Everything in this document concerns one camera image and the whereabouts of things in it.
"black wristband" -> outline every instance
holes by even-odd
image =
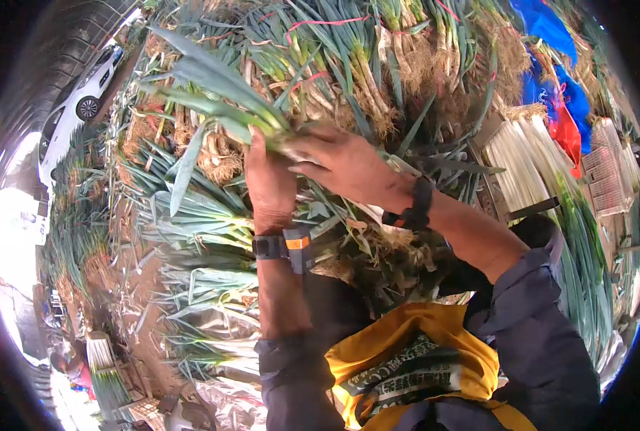
[[[406,208],[401,214],[385,211],[382,214],[382,223],[409,230],[429,230],[428,211],[432,204],[432,183],[425,177],[418,177],[411,195],[413,196],[411,208]]]
[[[264,236],[253,237],[253,253],[261,261],[273,259],[287,259],[289,250],[283,237]]]

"red plastic bag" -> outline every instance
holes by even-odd
[[[571,175],[580,178],[580,132],[578,132],[578,126],[563,102],[555,108],[557,109],[557,121],[550,121],[547,125],[549,136],[557,141],[559,146],[569,155],[569,159],[574,162]]]

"yellow bag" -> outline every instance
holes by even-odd
[[[407,303],[384,315],[366,329],[334,345],[325,355],[336,379],[332,389],[344,405],[342,417],[350,429],[364,431],[391,430],[398,424],[408,405],[382,409],[361,428],[356,407],[361,397],[351,396],[339,384],[359,372],[393,358],[406,347],[418,330],[439,346],[458,350],[460,391],[442,397],[461,397],[481,402],[510,430],[535,430],[518,410],[505,403],[488,401],[497,389],[499,360],[497,352],[463,328],[467,306],[445,306],[436,303]]]

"orange label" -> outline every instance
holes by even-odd
[[[301,239],[287,239],[286,240],[286,248],[289,250],[300,250],[301,248],[305,248],[310,244],[310,238],[304,237]]]

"wristwatch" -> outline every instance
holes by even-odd
[[[430,218],[428,211],[432,204],[432,182],[420,176],[411,191],[413,206],[406,208],[401,214],[385,211],[382,214],[382,223],[395,228],[409,230],[430,230]]]
[[[296,274],[305,274],[315,266],[307,226],[292,225],[282,230],[282,236],[255,236],[253,253],[261,261],[288,259]]]

